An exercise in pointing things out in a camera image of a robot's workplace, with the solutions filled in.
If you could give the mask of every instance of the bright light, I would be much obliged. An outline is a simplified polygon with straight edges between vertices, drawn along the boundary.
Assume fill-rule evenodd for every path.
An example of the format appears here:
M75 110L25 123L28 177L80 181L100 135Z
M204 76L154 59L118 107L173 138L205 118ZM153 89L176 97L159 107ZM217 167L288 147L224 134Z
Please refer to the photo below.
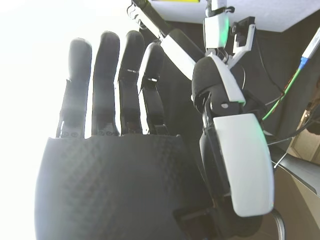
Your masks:
M70 41L81 37L91 43L93 70L103 31L124 40L137 29L127 16L129 5L129 0L0 2L0 239L36 239L36 177L58 124ZM91 100L89 95L88 112Z

